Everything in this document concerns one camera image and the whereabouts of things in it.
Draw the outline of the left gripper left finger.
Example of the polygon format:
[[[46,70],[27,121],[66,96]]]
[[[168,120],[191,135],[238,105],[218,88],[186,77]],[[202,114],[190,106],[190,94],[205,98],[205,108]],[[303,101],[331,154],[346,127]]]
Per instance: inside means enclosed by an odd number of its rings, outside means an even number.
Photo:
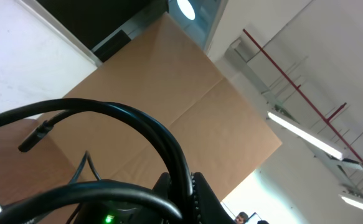
[[[163,199],[168,199],[170,185],[171,185],[170,175],[169,173],[164,172],[159,176],[158,181],[155,183],[153,187],[153,191],[159,197]],[[154,211],[151,223],[153,224],[164,223],[167,220],[166,211],[167,211],[166,207],[156,209]]]

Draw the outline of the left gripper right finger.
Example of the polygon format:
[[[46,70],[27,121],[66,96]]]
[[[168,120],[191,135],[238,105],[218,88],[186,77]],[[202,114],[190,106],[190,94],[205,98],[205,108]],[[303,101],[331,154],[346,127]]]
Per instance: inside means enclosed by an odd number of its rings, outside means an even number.
[[[214,194],[203,174],[192,174],[194,223],[234,224]]]

